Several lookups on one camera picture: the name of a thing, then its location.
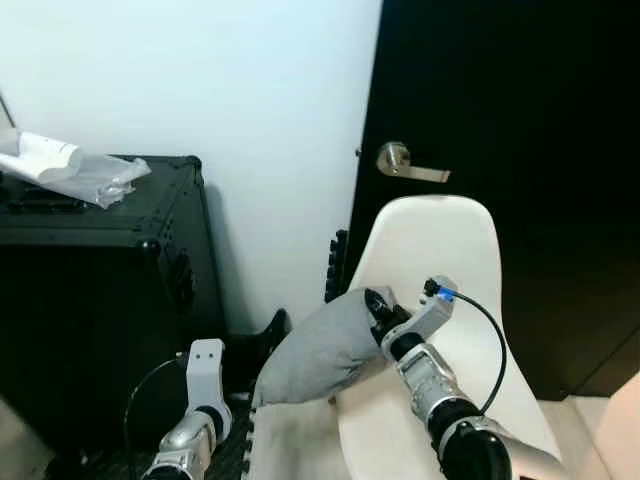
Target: chair seat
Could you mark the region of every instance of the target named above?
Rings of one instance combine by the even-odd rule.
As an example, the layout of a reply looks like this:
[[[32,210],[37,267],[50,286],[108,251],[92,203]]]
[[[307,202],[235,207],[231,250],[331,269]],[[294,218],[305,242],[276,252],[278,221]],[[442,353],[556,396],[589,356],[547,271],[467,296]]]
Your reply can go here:
[[[497,236],[479,203],[451,196],[391,202],[376,219],[350,288],[389,285],[401,305],[416,309],[424,281],[437,274],[451,278],[501,324]],[[457,300],[451,320],[429,341],[452,367],[462,390],[482,405],[500,364],[499,342],[488,320]],[[394,366],[342,392],[337,408],[342,451],[353,480],[444,478]],[[488,415],[522,441],[560,458],[511,352]]]

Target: white wall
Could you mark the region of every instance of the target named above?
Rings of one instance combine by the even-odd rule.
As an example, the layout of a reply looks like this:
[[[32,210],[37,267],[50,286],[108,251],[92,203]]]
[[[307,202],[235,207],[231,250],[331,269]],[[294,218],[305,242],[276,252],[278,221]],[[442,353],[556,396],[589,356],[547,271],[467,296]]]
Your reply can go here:
[[[381,0],[5,0],[0,90],[25,130],[204,162],[226,308],[322,302],[348,226]]]

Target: white plastic bag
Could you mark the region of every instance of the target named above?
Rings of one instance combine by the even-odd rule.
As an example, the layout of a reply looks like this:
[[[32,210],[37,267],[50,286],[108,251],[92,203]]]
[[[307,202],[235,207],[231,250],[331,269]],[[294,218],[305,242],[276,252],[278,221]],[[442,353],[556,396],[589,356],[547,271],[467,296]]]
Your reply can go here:
[[[3,150],[9,150],[13,145],[11,134],[3,132],[0,138],[7,139]],[[140,158],[128,162],[90,154],[76,145],[28,132],[19,132],[18,150],[18,155],[0,151],[0,170],[102,208],[122,200],[134,190],[131,185],[134,179],[151,173]]]

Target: black door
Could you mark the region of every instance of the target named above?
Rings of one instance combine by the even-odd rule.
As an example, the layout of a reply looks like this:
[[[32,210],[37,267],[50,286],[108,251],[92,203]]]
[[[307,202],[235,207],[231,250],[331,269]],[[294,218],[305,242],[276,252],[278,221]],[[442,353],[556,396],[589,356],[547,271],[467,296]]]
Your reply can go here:
[[[343,287],[387,202],[475,198],[535,393],[562,398],[596,373],[589,393],[615,391],[639,365],[638,348],[614,355],[640,327],[637,25],[613,2],[385,1]],[[448,180],[383,174],[390,141]]]

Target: grey pillow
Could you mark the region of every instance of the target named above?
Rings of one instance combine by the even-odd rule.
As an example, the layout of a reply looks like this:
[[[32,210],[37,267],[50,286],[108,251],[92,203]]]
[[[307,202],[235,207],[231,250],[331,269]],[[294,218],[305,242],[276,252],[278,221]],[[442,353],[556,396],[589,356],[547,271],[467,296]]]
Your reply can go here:
[[[393,308],[390,288],[373,290]],[[363,365],[382,354],[371,335],[373,324],[364,289],[323,306],[294,328],[269,357],[256,381],[253,406],[302,403],[353,384]]]

